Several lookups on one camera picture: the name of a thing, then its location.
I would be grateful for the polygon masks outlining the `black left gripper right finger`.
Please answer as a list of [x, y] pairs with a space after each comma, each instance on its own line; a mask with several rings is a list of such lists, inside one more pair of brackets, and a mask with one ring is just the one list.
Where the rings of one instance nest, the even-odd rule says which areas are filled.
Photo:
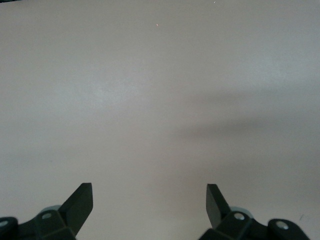
[[294, 222], [274, 218], [267, 225], [239, 208], [231, 208], [216, 184], [206, 187], [206, 212], [211, 223], [201, 240], [308, 240]]

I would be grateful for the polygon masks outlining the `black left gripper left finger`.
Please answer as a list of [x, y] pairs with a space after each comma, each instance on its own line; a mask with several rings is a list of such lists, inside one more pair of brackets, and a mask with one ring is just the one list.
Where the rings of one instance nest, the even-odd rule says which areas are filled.
[[75, 240], [93, 210], [91, 183], [82, 183], [62, 204], [43, 209], [19, 223], [13, 216], [0, 218], [2, 240]]

